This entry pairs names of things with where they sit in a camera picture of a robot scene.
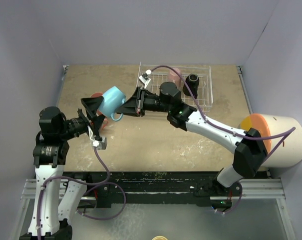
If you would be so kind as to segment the salmon pink cup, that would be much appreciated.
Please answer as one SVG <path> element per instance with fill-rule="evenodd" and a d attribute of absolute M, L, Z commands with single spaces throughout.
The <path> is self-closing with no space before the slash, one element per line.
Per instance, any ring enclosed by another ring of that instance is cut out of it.
<path fill-rule="evenodd" d="M 91 95 L 91 98 L 99 98 L 99 97 L 102 97 L 103 96 L 103 93 L 101 92 L 96 92 L 94 94 Z"/>

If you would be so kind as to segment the blue cup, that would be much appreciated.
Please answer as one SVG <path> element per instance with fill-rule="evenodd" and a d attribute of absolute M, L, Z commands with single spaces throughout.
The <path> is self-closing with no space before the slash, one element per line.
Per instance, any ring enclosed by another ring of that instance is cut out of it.
<path fill-rule="evenodd" d="M 116 109 L 125 103 L 126 95 L 119 88 L 113 86 L 107 90 L 102 97 L 103 101 L 99 106 L 98 111 L 115 122 L 120 121 L 123 117 L 122 113 L 118 118 L 115 118 L 114 116 L 116 114 Z"/>

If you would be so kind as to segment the light pink mug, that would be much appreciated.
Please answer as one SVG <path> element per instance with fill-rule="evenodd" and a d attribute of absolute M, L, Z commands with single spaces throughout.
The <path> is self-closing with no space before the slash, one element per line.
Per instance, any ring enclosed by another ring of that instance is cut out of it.
<path fill-rule="evenodd" d="M 181 74 L 181 71 L 177 67 L 174 67 L 173 69 L 174 70 L 169 70 L 167 80 L 169 82 L 173 82 L 177 86 L 177 88 L 180 88 L 181 79 L 180 79 L 179 75 Z"/>

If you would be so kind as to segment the salmon pink mug with handle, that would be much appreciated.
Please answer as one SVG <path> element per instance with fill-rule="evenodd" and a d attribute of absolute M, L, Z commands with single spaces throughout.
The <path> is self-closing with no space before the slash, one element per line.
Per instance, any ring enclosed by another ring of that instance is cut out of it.
<path fill-rule="evenodd" d="M 102 122 L 102 125 L 100 127 L 100 130 L 102 131 L 106 126 L 108 125 L 108 119 L 105 118 Z"/>

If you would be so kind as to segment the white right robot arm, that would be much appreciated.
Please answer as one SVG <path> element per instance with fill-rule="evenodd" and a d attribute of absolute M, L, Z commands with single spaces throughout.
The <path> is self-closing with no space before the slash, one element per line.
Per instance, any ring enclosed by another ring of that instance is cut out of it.
<path fill-rule="evenodd" d="M 202 116 L 182 101 L 181 92 L 172 82 L 161 84 L 159 94 L 137 87 L 133 96 L 116 109 L 117 113 L 132 117 L 142 117 L 146 111 L 167 113 L 172 126 L 204 136 L 233 154 L 233 163 L 223 168 L 213 183 L 219 196 L 229 192 L 233 183 L 253 178 L 268 154 L 258 130 L 233 128 Z"/>

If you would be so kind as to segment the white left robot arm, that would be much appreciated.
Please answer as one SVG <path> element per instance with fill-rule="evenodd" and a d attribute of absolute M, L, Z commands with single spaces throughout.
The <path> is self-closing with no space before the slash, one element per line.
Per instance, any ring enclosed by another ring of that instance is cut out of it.
<path fill-rule="evenodd" d="M 93 182 L 64 176 L 68 141 L 87 134 L 94 151 L 106 149 L 107 140 L 100 136 L 105 117 L 97 115 L 104 98 L 82 98 L 85 110 L 78 117 L 67 119 L 56 106 L 39 113 L 40 132 L 35 139 L 33 164 L 36 190 L 34 209 L 27 233 L 21 240 L 69 240 L 72 238 L 71 218 L 82 196 L 92 194 Z"/>

